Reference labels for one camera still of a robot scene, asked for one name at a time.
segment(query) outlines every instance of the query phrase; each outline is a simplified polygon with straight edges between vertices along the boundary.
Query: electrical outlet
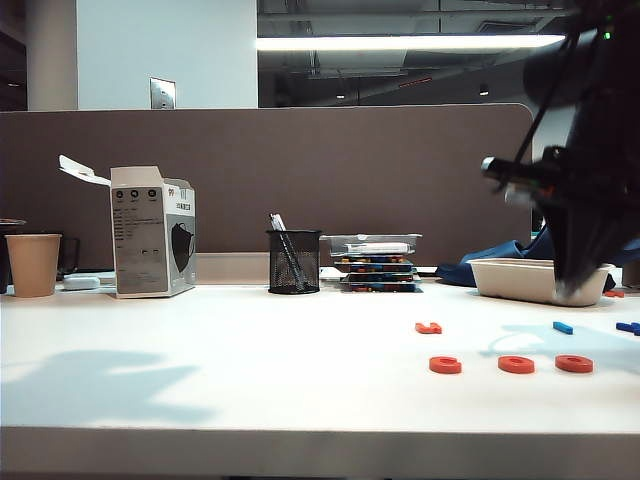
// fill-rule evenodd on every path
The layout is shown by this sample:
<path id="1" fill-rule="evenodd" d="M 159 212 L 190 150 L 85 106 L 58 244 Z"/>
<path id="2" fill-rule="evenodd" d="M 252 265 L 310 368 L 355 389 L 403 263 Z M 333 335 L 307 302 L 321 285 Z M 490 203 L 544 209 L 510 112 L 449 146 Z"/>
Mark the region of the electrical outlet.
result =
<path id="1" fill-rule="evenodd" d="M 152 110 L 173 110 L 176 108 L 176 82 L 151 77 L 149 89 Z"/>

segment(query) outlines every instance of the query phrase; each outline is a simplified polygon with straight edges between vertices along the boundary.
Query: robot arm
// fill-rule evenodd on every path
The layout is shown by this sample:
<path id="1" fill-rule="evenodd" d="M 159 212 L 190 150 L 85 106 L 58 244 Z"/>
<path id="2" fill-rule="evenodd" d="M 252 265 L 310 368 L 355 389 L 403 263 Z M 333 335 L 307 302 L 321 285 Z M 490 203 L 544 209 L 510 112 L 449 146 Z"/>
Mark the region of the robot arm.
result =
<path id="1" fill-rule="evenodd" d="M 579 30 L 561 50 L 532 57 L 524 71 L 525 88 L 541 103 L 541 115 L 547 106 L 576 103 L 566 146 L 547 147 L 532 165 L 518 157 L 488 158 L 482 165 L 501 187 L 526 188 L 545 216 L 563 296 L 640 232 L 640 4 L 592 0 L 581 8 Z M 591 32 L 581 36 L 585 29 Z M 554 76 L 559 82 L 555 94 L 548 94 Z"/>

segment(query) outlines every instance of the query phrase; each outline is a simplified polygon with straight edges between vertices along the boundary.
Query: black cable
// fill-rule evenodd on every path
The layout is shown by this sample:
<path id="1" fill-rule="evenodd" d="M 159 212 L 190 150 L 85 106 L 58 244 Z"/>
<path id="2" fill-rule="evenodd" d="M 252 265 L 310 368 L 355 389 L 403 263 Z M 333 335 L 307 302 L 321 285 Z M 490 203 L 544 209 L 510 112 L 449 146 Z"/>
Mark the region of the black cable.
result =
<path id="1" fill-rule="evenodd" d="M 504 190 L 504 188 L 509 183 L 509 180 L 511 180 L 511 177 L 513 177 L 513 174 L 517 166 L 520 165 L 520 163 L 522 163 L 522 158 L 524 157 L 524 153 L 527 151 L 527 148 L 529 147 L 531 140 L 533 140 L 533 136 L 538 130 L 538 126 L 540 125 L 540 122 L 542 122 L 542 118 L 544 117 L 544 114 L 549 108 L 549 105 L 551 104 L 551 100 L 553 100 L 553 96 L 555 95 L 556 90 L 560 85 L 560 81 L 564 76 L 564 72 L 570 63 L 571 56 L 573 55 L 573 52 L 575 51 L 575 48 L 578 45 L 579 38 L 580 38 L 580 33 L 576 32 L 574 34 L 567 36 L 567 38 L 564 39 L 564 42 L 562 42 L 559 52 L 562 52 L 563 50 L 566 49 L 566 52 L 565 52 L 566 56 L 565 56 L 564 62 L 556 72 L 556 76 L 553 79 L 553 83 L 551 84 L 551 87 L 549 87 L 549 90 L 547 91 L 542 103 L 540 104 L 540 108 L 538 109 L 536 118 L 533 120 L 533 123 L 529 127 L 527 134 L 525 135 L 524 139 L 522 140 L 522 143 L 520 144 L 520 148 L 518 149 L 518 153 L 516 153 L 516 156 L 513 160 L 513 165 L 511 167 L 510 172 L 507 175 L 504 175 L 503 178 L 500 179 L 500 183 L 494 190 L 494 193 L 499 193 L 502 190 Z"/>

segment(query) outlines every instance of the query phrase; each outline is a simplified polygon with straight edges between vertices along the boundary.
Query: white pillar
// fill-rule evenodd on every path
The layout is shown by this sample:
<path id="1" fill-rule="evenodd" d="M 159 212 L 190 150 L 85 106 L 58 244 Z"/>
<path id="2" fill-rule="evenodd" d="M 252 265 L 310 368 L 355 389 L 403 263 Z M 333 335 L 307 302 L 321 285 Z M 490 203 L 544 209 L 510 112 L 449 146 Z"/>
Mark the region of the white pillar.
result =
<path id="1" fill-rule="evenodd" d="M 75 12 L 76 108 L 149 109 L 150 77 L 176 82 L 176 108 L 257 108 L 256 0 L 63 1 Z"/>
<path id="2" fill-rule="evenodd" d="M 27 0 L 27 104 L 29 110 L 76 110 L 75 0 Z"/>

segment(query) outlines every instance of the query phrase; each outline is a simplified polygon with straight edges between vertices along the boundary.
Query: gray partition wall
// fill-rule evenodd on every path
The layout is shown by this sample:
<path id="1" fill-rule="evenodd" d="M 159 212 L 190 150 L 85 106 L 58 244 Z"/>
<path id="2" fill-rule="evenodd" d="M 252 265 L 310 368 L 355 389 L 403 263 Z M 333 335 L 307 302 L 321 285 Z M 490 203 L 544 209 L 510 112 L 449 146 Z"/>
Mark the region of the gray partition wall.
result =
<path id="1" fill-rule="evenodd" d="M 191 182 L 199 252 L 266 251 L 280 212 L 328 234 L 421 233 L 417 263 L 452 262 L 526 242 L 530 212 L 492 194 L 480 164 L 511 158 L 530 124 L 513 104 L 2 113 L 0 217 L 78 237 L 81 267 L 111 266 L 107 188 L 60 172 L 64 154 L 104 177 L 158 165 Z"/>

